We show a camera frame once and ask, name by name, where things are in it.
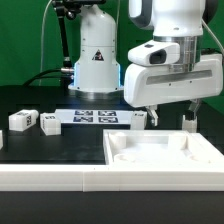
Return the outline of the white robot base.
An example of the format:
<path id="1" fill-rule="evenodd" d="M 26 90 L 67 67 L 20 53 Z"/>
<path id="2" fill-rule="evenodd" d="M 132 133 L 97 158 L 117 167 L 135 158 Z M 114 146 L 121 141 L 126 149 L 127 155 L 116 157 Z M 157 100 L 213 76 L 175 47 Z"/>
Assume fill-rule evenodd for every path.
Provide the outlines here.
<path id="1" fill-rule="evenodd" d="M 116 60 L 116 22 L 96 4 L 81 8 L 80 57 L 74 64 L 71 95 L 86 99 L 110 99 L 118 95 L 120 64 Z"/>

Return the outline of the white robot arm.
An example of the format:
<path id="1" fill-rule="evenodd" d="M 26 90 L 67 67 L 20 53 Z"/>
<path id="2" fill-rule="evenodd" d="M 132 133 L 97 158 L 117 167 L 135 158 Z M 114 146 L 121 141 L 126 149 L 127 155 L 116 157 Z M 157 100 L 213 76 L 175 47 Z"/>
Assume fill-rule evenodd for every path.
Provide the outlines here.
<path id="1" fill-rule="evenodd" d="M 222 91 L 222 56 L 201 53 L 205 8 L 206 0 L 129 0 L 129 18 L 153 39 L 128 52 L 124 99 L 146 108 L 153 125 L 159 105 L 189 100 L 182 128 L 194 130 L 201 100 Z"/>

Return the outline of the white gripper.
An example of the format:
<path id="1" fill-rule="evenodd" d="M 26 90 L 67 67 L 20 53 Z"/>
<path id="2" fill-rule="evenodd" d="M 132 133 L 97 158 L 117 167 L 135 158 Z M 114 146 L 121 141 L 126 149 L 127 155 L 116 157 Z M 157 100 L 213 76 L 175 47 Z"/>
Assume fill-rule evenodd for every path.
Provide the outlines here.
<path id="1" fill-rule="evenodd" d="M 222 56 L 202 55 L 191 72 L 174 73 L 169 66 L 142 67 L 131 64 L 125 74 L 124 99 L 133 107 L 147 106 L 151 124 L 158 125 L 157 106 L 192 100 L 189 111 L 197 114 L 202 100 L 223 89 Z"/>

